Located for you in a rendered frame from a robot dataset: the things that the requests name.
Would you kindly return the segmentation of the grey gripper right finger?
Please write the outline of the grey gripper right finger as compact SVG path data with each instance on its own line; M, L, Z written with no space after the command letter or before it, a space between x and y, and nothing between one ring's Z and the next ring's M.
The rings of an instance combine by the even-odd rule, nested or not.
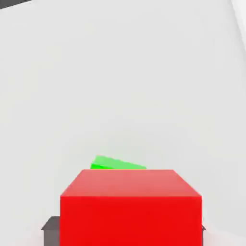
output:
M202 246L213 246L213 229L202 225Z

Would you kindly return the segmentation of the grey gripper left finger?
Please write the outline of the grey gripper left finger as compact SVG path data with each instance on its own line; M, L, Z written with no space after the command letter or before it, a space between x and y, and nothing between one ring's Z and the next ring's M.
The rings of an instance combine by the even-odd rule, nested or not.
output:
M60 217L51 216L43 224L33 222L28 246L60 246Z

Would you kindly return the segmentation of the small red cube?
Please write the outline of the small red cube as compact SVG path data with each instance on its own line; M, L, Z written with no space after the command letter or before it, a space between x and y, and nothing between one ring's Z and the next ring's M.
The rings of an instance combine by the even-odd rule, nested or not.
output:
M60 197L60 246L202 246L202 197L173 170L82 170Z

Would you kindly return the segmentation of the small green cube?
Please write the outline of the small green cube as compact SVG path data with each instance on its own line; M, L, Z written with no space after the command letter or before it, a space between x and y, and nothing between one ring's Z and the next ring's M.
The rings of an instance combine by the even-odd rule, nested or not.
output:
M117 169L117 170L144 170L145 166L130 162L117 160L114 158L98 155L92 161L90 169Z

